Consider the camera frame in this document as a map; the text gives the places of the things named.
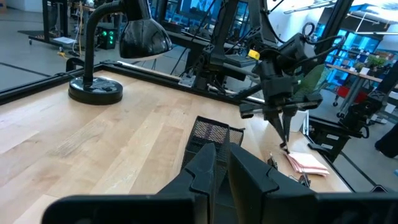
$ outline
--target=metal mesh basket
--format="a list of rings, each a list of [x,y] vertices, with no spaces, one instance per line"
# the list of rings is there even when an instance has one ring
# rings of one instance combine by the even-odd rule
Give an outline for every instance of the metal mesh basket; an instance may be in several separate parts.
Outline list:
[[[185,154],[182,162],[184,168],[196,153],[208,143],[213,143],[216,147],[216,192],[225,177],[228,160],[229,143],[233,142],[238,145],[242,144],[243,131],[236,128],[231,128],[228,124],[224,124],[212,119],[203,118],[198,116],[191,135],[188,139],[185,148]]]

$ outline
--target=gray floor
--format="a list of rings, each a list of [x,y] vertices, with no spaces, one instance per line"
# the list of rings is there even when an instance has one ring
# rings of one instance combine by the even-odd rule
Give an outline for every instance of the gray floor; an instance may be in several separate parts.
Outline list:
[[[41,30],[41,14],[10,9],[7,11],[7,14],[0,14],[0,27],[1,63],[26,68],[47,75],[54,75],[65,70],[66,60],[57,55],[57,47],[40,42],[33,42],[32,45],[29,45],[27,36],[17,33],[18,30]],[[177,46],[173,51],[159,57],[155,69],[170,73],[182,50],[182,47]],[[117,49],[100,50],[95,55],[96,63],[107,59],[132,62],[132,60],[121,59]],[[176,69],[177,73],[184,70],[185,59],[186,55],[182,57],[182,61]],[[153,60],[138,63],[138,65],[142,64],[146,68],[151,68]],[[0,91],[40,80],[41,78],[45,77],[0,65]],[[250,80],[246,80],[244,85],[231,80],[230,88],[239,91],[250,84]],[[328,91],[323,91],[322,94],[324,97],[322,105],[318,109],[311,111],[311,114],[337,121],[335,114],[338,112],[338,107],[336,108],[331,105],[335,95]],[[398,160],[387,158],[374,149],[374,143],[391,128],[391,123],[375,124],[371,126],[371,136],[369,139],[353,138],[349,140],[343,151],[376,183],[398,191],[398,177],[393,174],[393,171],[398,169]],[[335,161],[335,166],[356,191],[366,192],[372,189],[372,185],[344,157],[339,156]]]

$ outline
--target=lamp base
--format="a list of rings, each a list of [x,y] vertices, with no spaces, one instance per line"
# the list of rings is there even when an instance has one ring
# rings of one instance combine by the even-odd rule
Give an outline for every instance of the lamp base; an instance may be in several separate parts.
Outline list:
[[[70,98],[90,105],[111,105],[121,101],[123,86],[105,78],[94,78],[93,84],[83,84],[83,77],[74,78],[69,82]]]

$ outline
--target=desk lamp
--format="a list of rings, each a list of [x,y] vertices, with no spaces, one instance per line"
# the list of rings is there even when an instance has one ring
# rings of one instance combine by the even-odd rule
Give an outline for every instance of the desk lamp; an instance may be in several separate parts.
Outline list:
[[[69,83],[69,96],[81,103],[110,105],[119,102],[123,97],[123,86],[120,83],[93,76],[97,23],[105,15],[115,12],[123,12],[128,21],[119,44],[122,58],[146,58],[172,49],[166,31],[151,18],[147,0],[120,0],[103,4],[91,14],[87,22],[83,77],[74,78]]]

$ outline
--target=yellow label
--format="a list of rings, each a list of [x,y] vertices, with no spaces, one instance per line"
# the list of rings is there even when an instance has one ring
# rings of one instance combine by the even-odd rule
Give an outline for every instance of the yellow label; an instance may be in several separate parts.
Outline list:
[[[256,52],[255,50],[250,50],[248,56],[253,59],[260,60],[260,53]]]

